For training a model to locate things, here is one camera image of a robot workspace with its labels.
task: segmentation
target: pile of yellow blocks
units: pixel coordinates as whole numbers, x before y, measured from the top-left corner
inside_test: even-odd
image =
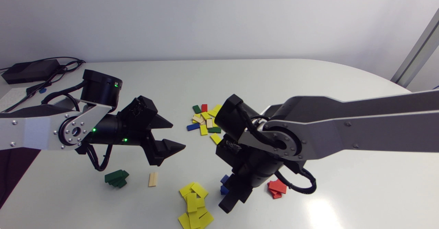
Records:
[[[213,221],[207,211],[204,198],[209,194],[198,182],[192,182],[180,189],[180,194],[188,205],[187,213],[178,217],[183,229],[204,229]]]

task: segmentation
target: stack of green blocks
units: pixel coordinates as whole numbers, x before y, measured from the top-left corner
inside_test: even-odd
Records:
[[[125,170],[118,170],[118,171],[108,173],[107,175],[105,175],[105,182],[108,183],[109,185],[114,186],[114,187],[122,188],[122,187],[124,187],[124,185],[127,184],[127,181],[125,181],[125,179],[129,175],[130,174],[127,173]]]

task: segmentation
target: robotic arm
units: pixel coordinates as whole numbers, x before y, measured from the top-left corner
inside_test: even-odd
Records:
[[[349,102],[297,96],[267,107],[262,115],[232,95],[215,118],[226,132],[216,154],[233,173],[219,206],[229,213],[273,174],[290,189],[311,194],[317,185],[303,168],[306,160],[344,149],[439,152],[438,120],[438,90]],[[278,171],[283,165],[309,179],[311,186],[288,182]]]
[[[173,125],[158,115],[152,100],[139,96],[116,115],[122,81],[96,71],[85,70],[84,81],[75,87],[48,95],[42,105],[0,113],[2,141],[0,150],[26,147],[45,150],[73,150],[88,154],[98,171],[107,166],[113,144],[141,146],[150,165],[160,166],[164,159],[183,150],[185,145],[170,140],[157,141],[151,129]],[[79,101],[86,103],[82,112],[78,101],[68,93],[83,89]],[[57,96],[68,98],[54,105]],[[102,165],[91,144],[108,144]]]

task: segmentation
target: black power supply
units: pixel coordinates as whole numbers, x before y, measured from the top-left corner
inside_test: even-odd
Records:
[[[59,67],[60,64],[56,59],[20,62],[4,72],[2,77],[8,84],[47,81]]]

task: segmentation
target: white table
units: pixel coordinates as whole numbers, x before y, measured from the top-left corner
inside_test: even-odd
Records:
[[[305,59],[209,60],[87,63],[23,106],[38,104],[50,92],[81,82],[83,69],[123,80],[121,110],[134,97],[154,101],[159,114],[174,124],[153,130],[186,149],[149,166],[138,146],[115,146],[104,172],[75,151],[42,151],[0,210],[0,228],[181,228],[185,212],[178,190],[200,182],[210,194],[207,209],[215,228],[437,228],[439,224],[439,155],[346,150],[306,163],[317,178],[317,191],[289,190],[273,200],[266,185],[255,188],[231,213],[218,203],[220,179],[231,167],[215,155],[215,145],[199,132],[187,132],[195,104],[222,104],[233,93],[256,111],[292,96],[330,96],[340,100],[407,93],[379,76],[348,66]],[[73,95],[79,98],[80,92]],[[102,159],[105,146],[98,146]],[[122,189],[104,183],[104,174],[130,173]],[[297,185],[307,180],[282,169]],[[158,171],[158,186],[148,188]]]

